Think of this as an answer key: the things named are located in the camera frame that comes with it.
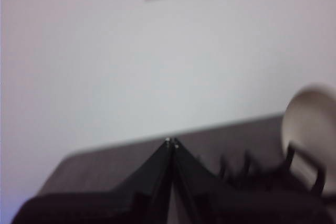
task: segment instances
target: white wall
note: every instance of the white wall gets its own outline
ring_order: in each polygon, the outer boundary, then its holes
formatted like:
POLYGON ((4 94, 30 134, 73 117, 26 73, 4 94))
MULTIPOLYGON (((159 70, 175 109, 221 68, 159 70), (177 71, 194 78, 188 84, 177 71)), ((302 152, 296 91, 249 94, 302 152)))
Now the white wall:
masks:
POLYGON ((336 87, 336 0, 2 0, 2 223, 68 153, 336 87))

